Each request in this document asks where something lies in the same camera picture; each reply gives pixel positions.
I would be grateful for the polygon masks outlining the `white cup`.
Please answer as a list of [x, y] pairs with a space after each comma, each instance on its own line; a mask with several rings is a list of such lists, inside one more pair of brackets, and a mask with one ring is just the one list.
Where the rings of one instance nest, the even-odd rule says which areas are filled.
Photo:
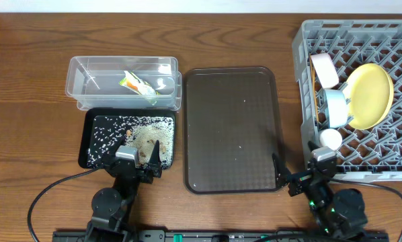
[[332, 128], [322, 130], [319, 133], [319, 142], [322, 147], [329, 147], [330, 149], [337, 151], [342, 144], [341, 134]]

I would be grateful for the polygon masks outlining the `light blue bowl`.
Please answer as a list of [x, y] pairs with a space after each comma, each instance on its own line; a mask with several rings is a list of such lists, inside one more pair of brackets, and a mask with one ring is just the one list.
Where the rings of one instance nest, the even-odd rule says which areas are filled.
[[346, 97], [340, 90], [325, 89], [324, 96], [327, 102], [327, 119], [330, 128], [339, 128], [348, 123], [348, 104]]

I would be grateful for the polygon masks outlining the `yellow round plate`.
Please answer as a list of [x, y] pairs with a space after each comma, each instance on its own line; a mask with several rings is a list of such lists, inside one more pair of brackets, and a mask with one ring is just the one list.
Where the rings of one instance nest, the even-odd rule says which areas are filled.
[[343, 90], [348, 103], [349, 125], [358, 130], [376, 126], [389, 113], [393, 103], [394, 85], [389, 74], [374, 63], [361, 65], [346, 81]]

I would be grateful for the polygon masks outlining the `white bowl with rice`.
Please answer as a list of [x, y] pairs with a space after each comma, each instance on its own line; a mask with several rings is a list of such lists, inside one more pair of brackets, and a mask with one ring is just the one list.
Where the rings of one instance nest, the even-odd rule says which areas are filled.
[[327, 53], [311, 55], [311, 63], [324, 89], [331, 89], [339, 83], [334, 63]]

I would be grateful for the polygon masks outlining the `green yellow snack wrapper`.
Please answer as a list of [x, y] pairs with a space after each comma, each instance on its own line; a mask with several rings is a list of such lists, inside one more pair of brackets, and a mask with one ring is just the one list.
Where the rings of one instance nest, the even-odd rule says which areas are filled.
[[153, 96], [159, 95], [150, 84], [136, 76], [133, 72], [124, 71], [125, 78], [119, 84], [129, 90], [135, 92], [137, 95], [147, 96], [151, 100]]

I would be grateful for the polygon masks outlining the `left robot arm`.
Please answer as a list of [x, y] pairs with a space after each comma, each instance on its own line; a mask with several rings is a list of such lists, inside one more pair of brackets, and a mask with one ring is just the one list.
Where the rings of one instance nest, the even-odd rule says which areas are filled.
[[91, 201], [93, 214], [84, 236], [86, 242], [138, 241], [138, 232], [127, 224], [141, 183], [151, 184], [162, 175], [160, 142], [155, 141], [147, 168], [137, 167], [138, 150], [124, 145], [125, 138], [106, 151], [102, 168], [115, 178], [111, 188], [99, 190]]

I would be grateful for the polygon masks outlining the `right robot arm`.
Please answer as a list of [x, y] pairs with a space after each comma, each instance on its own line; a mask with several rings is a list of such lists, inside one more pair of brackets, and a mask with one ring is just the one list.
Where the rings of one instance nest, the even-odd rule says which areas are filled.
[[337, 157], [329, 147], [309, 142], [311, 158], [306, 171], [291, 173], [285, 162], [272, 155], [276, 187], [288, 187], [293, 197], [304, 194], [321, 232], [334, 239], [361, 241], [368, 223], [362, 193], [357, 189], [334, 192], [329, 183], [337, 173]]

